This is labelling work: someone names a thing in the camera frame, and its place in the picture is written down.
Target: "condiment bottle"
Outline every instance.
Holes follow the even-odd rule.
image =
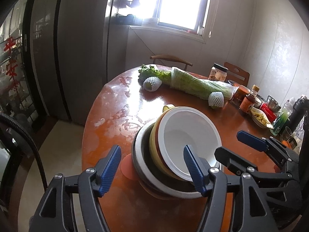
[[[295,98],[292,97],[283,105],[283,107],[279,112],[278,117],[272,123],[273,129],[270,131],[273,135],[277,136],[279,134],[281,128],[283,127],[289,116],[292,114],[294,104],[295,104]]]
[[[259,87],[257,87],[256,85],[252,86],[252,90],[245,96],[245,98],[240,104],[239,109],[242,112],[249,113],[251,111],[252,107],[255,104],[255,97],[257,96],[259,90]]]

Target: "soy sauce bottle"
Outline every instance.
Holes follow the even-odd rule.
[[[256,85],[252,86],[252,90],[245,96],[245,98],[240,104],[239,109],[241,110],[241,112],[246,114],[250,113],[252,107],[255,104],[255,97],[257,96],[259,90],[259,87],[257,87]]]

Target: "green plastic bottle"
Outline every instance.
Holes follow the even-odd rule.
[[[295,98],[292,97],[281,108],[278,117],[272,123],[273,129],[271,129],[270,131],[273,135],[275,136],[278,135],[281,128],[283,127],[285,122],[288,120],[289,116],[292,114],[294,103],[295,103]]]

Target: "round wooden table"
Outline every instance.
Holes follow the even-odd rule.
[[[274,163],[266,156],[237,141],[245,130],[258,137],[270,132],[243,117],[232,104],[213,110],[207,101],[162,85],[156,92],[146,92],[138,84],[138,69],[128,70],[107,83],[89,112],[82,141],[82,169],[94,166],[117,144],[121,158],[131,153],[135,133],[148,121],[156,119],[166,104],[193,107],[217,127],[222,145],[250,160],[259,171],[274,172]],[[159,200],[149,195],[138,181],[127,179],[118,168],[108,193],[99,198],[112,232],[195,232],[204,211],[206,198],[193,200]],[[232,194],[227,195],[221,231],[228,231]]]

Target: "wooden chair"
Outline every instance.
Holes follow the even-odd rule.
[[[186,66],[184,67],[184,70],[185,70],[185,71],[187,70],[188,65],[189,65],[189,66],[193,66],[193,64],[191,64],[191,63],[189,63],[189,62],[187,62],[187,61],[185,61],[185,60],[182,60],[182,59],[180,59],[179,57],[176,57],[176,56],[174,56],[174,55],[154,55],[154,56],[151,56],[150,59],[153,59],[153,64],[155,64],[155,61],[156,61],[157,59],[185,64],[185,65],[186,65]]]
[[[249,72],[246,72],[243,69],[240,69],[238,66],[232,65],[228,62],[224,63],[224,67],[228,68],[231,73],[234,73],[237,75],[237,76],[234,76],[228,73],[227,78],[225,79],[225,82],[227,82],[228,80],[232,80],[243,86],[248,85],[249,77],[250,77]]]

